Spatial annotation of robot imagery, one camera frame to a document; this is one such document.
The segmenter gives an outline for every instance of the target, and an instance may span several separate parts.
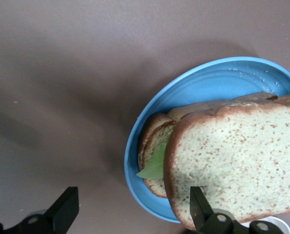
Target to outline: green leaf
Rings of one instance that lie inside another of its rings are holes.
[[[162,179],[164,178],[164,157],[165,157],[166,143],[163,143],[160,149],[154,153],[143,170],[136,175],[144,179]]]

